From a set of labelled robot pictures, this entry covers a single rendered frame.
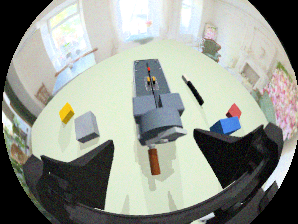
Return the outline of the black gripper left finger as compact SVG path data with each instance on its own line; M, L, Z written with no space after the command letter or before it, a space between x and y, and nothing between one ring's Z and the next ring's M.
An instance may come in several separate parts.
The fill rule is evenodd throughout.
M41 155L40 159L47 165L49 173L67 180L82 197L94 205L94 208L105 210L113 152L113 140L106 140L104 144L97 145L97 148L69 163L44 155Z

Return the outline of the yellow square block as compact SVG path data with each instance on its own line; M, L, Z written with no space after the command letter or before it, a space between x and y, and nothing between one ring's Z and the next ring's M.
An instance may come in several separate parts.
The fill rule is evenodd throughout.
M64 124L67 124L68 121L72 119L72 116L74 116L73 109L68 103L64 105L63 109L60 109L59 113L60 119L63 120Z

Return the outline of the red rectangular block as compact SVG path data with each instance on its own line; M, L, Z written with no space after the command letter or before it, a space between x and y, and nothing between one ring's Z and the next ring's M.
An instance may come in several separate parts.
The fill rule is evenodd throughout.
M233 104L233 105L231 105L229 111L227 111L225 116L227 116L227 119L229 119L229 117L233 117L233 116L238 117L238 119L239 119L239 117L241 117L241 113L242 113L241 109L239 109L237 107L237 105Z

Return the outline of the blue block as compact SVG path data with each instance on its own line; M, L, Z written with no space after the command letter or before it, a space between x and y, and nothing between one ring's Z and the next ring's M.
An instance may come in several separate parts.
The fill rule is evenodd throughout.
M223 135L229 136L231 133L241 129L241 125L239 125L238 120L238 117L234 116L229 117L229 119L221 119L220 121L217 121L217 123L214 123L212 127L210 127L210 131L223 133Z

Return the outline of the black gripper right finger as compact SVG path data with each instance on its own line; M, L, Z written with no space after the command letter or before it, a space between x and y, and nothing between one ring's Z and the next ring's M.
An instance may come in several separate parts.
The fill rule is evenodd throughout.
M257 129L253 129L242 137L227 136L223 133L194 128L194 140L201 152L204 153L212 171L216 173L222 189L233 183L234 176L237 175L238 169L245 161L251 144L262 135L263 125L265 124L259 125Z

